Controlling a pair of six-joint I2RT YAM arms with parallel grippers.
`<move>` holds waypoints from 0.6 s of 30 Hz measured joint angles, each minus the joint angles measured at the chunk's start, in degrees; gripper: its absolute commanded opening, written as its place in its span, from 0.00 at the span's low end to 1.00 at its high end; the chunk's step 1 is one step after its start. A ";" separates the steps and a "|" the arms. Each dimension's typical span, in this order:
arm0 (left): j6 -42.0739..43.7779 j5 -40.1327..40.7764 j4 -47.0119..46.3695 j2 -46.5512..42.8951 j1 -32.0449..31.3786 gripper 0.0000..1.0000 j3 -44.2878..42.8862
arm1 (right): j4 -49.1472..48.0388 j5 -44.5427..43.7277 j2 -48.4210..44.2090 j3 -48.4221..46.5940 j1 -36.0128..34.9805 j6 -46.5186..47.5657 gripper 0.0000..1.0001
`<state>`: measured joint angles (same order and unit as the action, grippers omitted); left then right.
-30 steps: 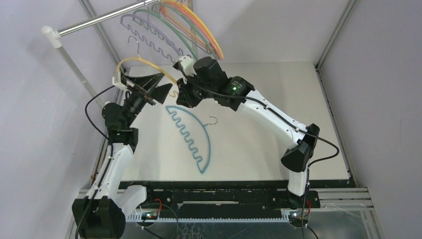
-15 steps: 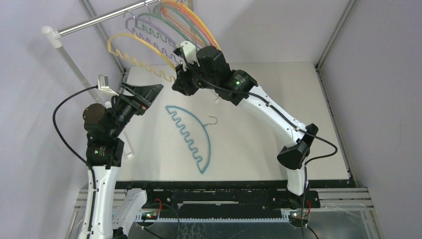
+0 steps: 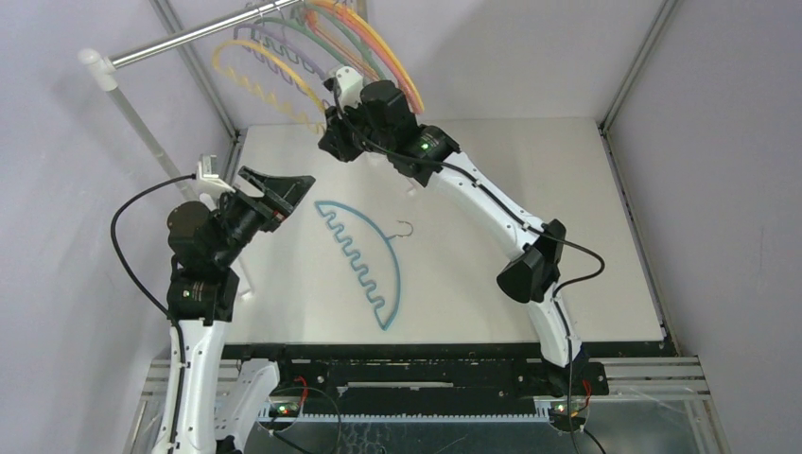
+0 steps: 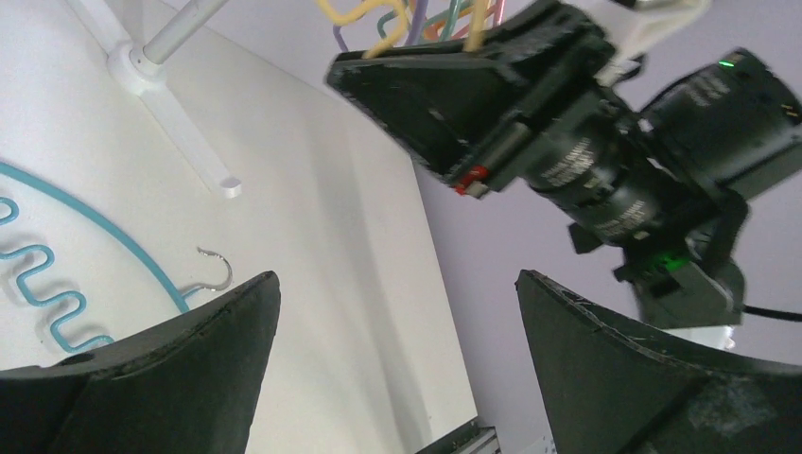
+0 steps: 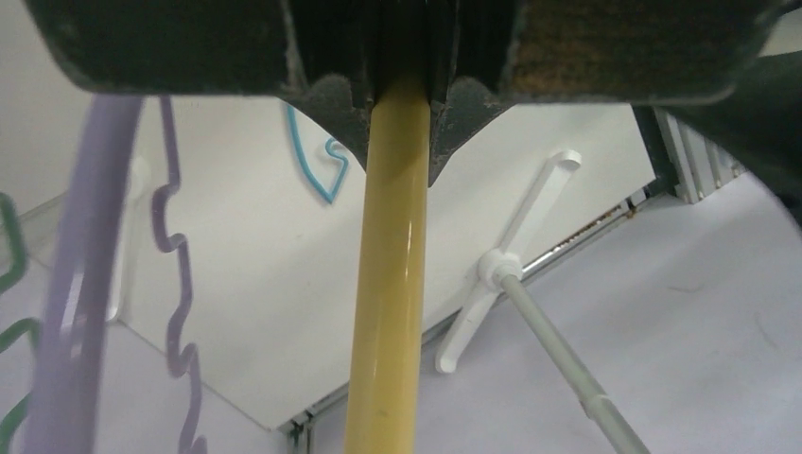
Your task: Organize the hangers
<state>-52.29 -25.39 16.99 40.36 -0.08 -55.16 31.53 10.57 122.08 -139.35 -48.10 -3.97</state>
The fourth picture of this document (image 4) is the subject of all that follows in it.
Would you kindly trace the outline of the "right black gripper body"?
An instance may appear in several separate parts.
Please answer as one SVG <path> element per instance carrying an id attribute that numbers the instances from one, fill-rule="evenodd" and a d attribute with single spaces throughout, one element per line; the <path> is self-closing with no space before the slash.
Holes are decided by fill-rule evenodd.
<path id="1" fill-rule="evenodd" d="M 635 114 L 615 94 L 591 91 L 540 130 L 515 121 L 452 184 L 482 198 L 520 179 L 563 211 L 575 245 L 629 245 L 657 235 L 677 207 L 677 183 L 652 163 Z"/>

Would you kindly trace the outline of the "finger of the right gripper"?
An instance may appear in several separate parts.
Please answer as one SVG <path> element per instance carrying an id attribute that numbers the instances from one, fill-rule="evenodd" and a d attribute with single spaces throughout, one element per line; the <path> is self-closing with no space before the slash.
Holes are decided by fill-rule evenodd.
<path id="1" fill-rule="evenodd" d="M 592 79 L 614 54 L 605 31 L 581 9 L 536 1 L 490 29 L 477 51 L 454 40 L 373 59 L 342 53 L 325 82 L 453 185 L 517 116 L 536 116 L 551 96 Z"/>

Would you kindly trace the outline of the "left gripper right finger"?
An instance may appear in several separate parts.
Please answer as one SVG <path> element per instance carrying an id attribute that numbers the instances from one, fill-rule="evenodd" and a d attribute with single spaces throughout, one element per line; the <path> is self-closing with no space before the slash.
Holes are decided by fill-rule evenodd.
<path id="1" fill-rule="evenodd" d="M 560 453 L 797 453 L 801 369 L 668 334 L 537 271 L 516 284 Z"/>

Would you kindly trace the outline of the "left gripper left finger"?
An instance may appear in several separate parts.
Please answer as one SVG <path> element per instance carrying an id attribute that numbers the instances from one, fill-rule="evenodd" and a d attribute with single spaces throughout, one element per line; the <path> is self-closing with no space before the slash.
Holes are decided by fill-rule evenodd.
<path id="1" fill-rule="evenodd" d="M 1 374 L 5 453 L 242 453 L 280 314 L 266 271 L 54 365 Z"/>

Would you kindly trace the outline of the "blue wavy hanger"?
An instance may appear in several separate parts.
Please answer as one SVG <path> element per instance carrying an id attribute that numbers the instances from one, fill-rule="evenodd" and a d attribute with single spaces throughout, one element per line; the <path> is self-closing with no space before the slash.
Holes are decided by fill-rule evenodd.
<path id="1" fill-rule="evenodd" d="M 1 165 L 1 359 L 66 357 L 143 328 L 152 291 L 156 312 L 183 315 L 198 294 L 234 281 L 227 258 L 213 281 L 173 281 L 133 237 L 101 212 L 19 167 Z"/>

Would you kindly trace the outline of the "purple wavy hanger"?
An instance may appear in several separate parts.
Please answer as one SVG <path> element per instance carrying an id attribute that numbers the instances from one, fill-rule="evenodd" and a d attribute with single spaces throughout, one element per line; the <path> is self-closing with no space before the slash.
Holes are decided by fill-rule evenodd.
<path id="1" fill-rule="evenodd" d="M 412 18 L 410 19 L 410 27 L 408 30 L 407 39 L 404 42 L 404 46 L 415 45 L 418 43 L 421 32 L 424 28 L 428 3 L 428 0 L 408 1 L 409 6 L 411 7 Z M 340 52 L 349 51 L 349 48 L 341 35 L 340 26 L 332 26 L 332 36 Z"/>

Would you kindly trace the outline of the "yellow wavy hanger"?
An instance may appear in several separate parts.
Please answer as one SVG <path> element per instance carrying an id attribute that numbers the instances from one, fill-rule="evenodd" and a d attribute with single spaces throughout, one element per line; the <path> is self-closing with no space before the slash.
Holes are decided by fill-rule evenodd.
<path id="1" fill-rule="evenodd" d="M 463 46 L 467 50 L 477 49 L 483 39 L 485 27 L 485 11 L 491 1 L 448 1 L 444 9 L 431 13 L 428 9 L 424 28 L 417 44 L 439 44 L 454 40 L 467 40 Z M 319 1 L 318 8 L 331 22 L 332 26 L 341 27 L 342 31 L 363 18 L 375 20 L 377 41 L 361 52 L 364 59 L 376 58 L 395 47 L 404 46 L 412 18 L 408 1 L 358 1 L 345 12 L 338 11 L 329 1 Z M 451 35 L 466 23 L 470 30 L 466 37 L 453 39 Z"/>

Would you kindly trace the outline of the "pink hanger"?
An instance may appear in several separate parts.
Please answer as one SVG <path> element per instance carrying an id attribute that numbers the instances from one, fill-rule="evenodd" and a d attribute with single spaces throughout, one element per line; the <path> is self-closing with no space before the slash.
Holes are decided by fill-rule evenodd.
<path id="1" fill-rule="evenodd" d="M 501 24 L 503 20 L 504 10 L 506 7 L 505 0 L 491 1 L 485 11 L 485 27 L 492 28 Z M 466 23 L 463 27 L 454 32 L 451 37 L 453 39 L 464 38 L 468 35 L 470 30 L 470 23 Z"/>

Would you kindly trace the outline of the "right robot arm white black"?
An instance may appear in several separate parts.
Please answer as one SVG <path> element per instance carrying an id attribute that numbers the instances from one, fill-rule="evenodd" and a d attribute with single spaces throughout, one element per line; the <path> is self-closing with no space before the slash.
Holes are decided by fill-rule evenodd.
<path id="1" fill-rule="evenodd" d="M 619 248 L 640 319 L 726 349 L 750 307 L 733 260 L 752 199 L 801 167 L 801 103 L 736 48 L 635 111 L 616 86 L 707 1 L 535 1 L 467 40 L 338 55 L 325 81 L 420 166 L 482 199 L 521 181 L 576 253 Z"/>

